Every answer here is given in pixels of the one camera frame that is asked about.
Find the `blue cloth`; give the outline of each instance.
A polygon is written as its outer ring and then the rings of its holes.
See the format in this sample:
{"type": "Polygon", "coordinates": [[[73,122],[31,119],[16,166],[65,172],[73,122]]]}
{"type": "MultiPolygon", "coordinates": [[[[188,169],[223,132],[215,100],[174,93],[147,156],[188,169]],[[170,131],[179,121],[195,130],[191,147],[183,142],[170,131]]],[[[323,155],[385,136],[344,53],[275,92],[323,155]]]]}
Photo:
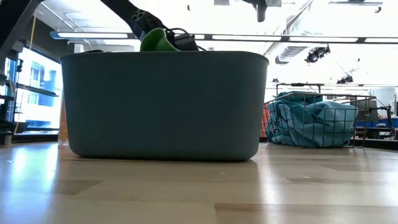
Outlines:
{"type": "Polygon", "coordinates": [[[304,97],[303,92],[294,92],[290,97],[269,103],[268,109],[271,117],[266,134],[274,143],[337,147],[346,145],[354,136],[353,125],[358,111],[352,105],[322,101],[322,96],[304,97]]]}

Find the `metal wire cart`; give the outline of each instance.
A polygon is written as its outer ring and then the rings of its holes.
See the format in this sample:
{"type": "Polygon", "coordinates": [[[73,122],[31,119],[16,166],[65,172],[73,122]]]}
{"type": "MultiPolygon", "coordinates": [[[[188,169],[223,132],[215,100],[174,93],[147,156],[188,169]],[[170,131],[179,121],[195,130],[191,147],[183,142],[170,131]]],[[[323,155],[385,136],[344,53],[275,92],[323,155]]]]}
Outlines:
{"type": "Polygon", "coordinates": [[[279,93],[264,103],[261,136],[275,144],[300,147],[363,146],[367,131],[364,124],[377,116],[377,110],[371,107],[375,99],[363,95],[279,93]]]}

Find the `light wood floor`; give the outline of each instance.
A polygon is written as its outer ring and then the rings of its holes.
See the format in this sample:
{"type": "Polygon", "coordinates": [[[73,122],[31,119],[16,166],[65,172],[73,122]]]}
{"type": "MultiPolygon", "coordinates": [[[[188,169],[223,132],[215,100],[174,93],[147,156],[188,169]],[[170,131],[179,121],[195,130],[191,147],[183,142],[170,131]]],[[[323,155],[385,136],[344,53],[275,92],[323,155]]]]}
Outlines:
{"type": "Polygon", "coordinates": [[[398,223],[398,151],[260,144],[248,162],[0,149],[0,224],[398,223]]]}

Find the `red object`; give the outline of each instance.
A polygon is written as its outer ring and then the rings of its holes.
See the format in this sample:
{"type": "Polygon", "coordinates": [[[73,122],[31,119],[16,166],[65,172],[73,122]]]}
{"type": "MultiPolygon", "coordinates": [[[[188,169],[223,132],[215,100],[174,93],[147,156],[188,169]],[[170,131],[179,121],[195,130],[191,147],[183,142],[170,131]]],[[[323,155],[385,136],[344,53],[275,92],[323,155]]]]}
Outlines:
{"type": "Polygon", "coordinates": [[[268,119],[271,115],[267,106],[268,106],[268,103],[264,103],[264,107],[262,108],[261,132],[260,132],[261,138],[267,137],[266,126],[268,123],[268,119]]]}

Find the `gray plastic bin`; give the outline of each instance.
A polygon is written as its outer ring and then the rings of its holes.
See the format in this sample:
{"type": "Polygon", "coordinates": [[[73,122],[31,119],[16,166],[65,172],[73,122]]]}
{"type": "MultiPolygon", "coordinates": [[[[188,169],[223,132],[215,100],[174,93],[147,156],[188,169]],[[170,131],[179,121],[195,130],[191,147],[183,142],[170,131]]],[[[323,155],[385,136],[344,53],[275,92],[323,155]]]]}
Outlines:
{"type": "Polygon", "coordinates": [[[67,55],[71,150],[120,159],[249,159],[259,144],[267,66],[249,52],[67,55]]]}

